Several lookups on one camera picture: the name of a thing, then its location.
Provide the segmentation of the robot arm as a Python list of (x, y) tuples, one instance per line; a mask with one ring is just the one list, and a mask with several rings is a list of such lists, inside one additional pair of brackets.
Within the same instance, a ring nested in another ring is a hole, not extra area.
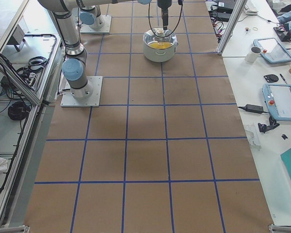
[(89, 25), (101, 15), (100, 5), (117, 4), (118, 0), (40, 0), (39, 3), (50, 12), (52, 20), (65, 45), (67, 60), (62, 73), (70, 85), (75, 99), (86, 99), (93, 94), (93, 85), (85, 74), (87, 52), (81, 43), (81, 36), (72, 18), (72, 10), (79, 8), (93, 18)]
[(77, 27), (81, 33), (109, 33), (112, 16), (103, 15), (99, 5), (86, 6), (78, 9)]

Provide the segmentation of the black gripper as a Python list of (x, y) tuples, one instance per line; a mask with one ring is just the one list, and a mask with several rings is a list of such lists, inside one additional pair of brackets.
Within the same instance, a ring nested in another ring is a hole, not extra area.
[(162, 13), (162, 28), (168, 29), (168, 8), (172, 5), (172, 0), (157, 0), (157, 6)]

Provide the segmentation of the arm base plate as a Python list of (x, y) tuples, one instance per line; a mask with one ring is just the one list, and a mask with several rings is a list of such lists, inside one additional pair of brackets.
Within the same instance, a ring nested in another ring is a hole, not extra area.
[(61, 107), (99, 107), (103, 77), (87, 76), (87, 79), (88, 83), (82, 89), (71, 89), (66, 82)]
[(95, 17), (94, 15), (80, 14), (80, 20), (82, 22), (81, 33), (82, 34), (109, 34), (111, 28), (111, 15), (100, 15)]

